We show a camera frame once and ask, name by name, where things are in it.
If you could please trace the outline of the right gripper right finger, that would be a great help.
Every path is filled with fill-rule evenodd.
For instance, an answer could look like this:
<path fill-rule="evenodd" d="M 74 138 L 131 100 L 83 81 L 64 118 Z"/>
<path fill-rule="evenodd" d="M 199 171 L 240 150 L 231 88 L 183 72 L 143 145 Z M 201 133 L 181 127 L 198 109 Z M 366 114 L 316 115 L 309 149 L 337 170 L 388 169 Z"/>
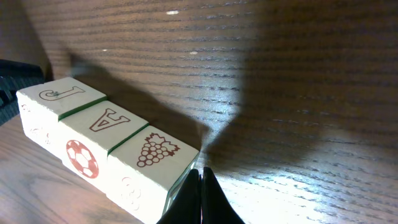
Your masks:
<path fill-rule="evenodd" d="M 244 224 L 229 204 L 214 172 L 203 168 L 201 181 L 202 224 Z"/>

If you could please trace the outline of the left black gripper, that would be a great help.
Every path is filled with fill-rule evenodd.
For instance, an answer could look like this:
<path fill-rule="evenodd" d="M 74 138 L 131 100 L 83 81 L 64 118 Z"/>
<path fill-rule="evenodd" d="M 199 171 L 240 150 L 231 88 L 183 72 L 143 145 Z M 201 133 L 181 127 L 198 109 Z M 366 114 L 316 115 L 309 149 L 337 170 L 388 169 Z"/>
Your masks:
<path fill-rule="evenodd" d="M 1 59 L 1 125 L 19 114 L 17 91 L 43 83 L 39 66 Z"/>

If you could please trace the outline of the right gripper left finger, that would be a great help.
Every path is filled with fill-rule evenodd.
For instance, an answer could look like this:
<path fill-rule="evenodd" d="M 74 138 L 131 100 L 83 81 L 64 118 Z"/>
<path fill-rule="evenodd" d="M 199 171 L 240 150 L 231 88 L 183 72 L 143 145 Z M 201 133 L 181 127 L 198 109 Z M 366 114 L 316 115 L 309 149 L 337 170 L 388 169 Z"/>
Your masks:
<path fill-rule="evenodd" d="M 200 224 L 201 175 L 192 169 L 182 184 L 174 202 L 157 224 Z"/>

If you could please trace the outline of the wooden block letter J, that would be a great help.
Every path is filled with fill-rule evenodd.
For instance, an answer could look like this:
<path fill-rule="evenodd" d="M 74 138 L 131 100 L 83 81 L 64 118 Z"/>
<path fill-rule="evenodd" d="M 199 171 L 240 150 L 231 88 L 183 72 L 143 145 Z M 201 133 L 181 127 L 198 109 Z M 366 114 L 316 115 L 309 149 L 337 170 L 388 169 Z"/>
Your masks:
<path fill-rule="evenodd" d="M 23 88 L 16 96 L 25 135 L 56 157 L 60 157 L 58 122 L 107 99 L 70 77 Z"/>

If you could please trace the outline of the wooden block with grapes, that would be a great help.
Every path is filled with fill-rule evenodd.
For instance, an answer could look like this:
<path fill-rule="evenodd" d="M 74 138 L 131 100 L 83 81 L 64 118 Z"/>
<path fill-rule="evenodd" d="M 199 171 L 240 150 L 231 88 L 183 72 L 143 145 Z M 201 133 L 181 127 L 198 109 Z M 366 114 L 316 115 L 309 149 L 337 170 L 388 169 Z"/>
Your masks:
<path fill-rule="evenodd" d="M 108 156 L 106 196 L 143 223 L 157 223 L 197 155 L 194 147 L 148 126 Z"/>

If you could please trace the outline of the wooden block with soccer ball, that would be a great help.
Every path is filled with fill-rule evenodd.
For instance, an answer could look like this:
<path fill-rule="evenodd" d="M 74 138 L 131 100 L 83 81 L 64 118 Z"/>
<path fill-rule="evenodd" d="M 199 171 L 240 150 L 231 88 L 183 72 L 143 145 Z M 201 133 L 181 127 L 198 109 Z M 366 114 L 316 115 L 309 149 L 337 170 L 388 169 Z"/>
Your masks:
<path fill-rule="evenodd" d="M 148 125 L 148 121 L 103 101 L 59 123 L 63 165 L 102 192 L 109 189 L 108 154 Z"/>

